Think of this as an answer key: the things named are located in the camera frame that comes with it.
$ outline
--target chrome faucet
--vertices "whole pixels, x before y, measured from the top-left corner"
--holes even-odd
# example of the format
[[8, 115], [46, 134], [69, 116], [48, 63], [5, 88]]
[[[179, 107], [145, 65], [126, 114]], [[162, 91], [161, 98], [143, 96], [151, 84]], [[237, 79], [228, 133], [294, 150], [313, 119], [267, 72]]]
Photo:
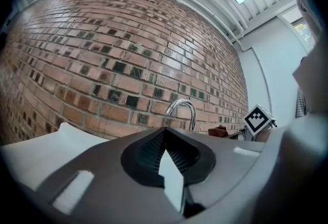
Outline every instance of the chrome faucet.
[[188, 99], [178, 99], [170, 104], [168, 109], [166, 110], [167, 115], [171, 115], [173, 112], [173, 109], [175, 109], [177, 106], [180, 105], [186, 105], [190, 108], [191, 111], [191, 119], [190, 119], [190, 125], [189, 125], [189, 131], [194, 131], [195, 123], [196, 123], [196, 108], [194, 104], [188, 100]]

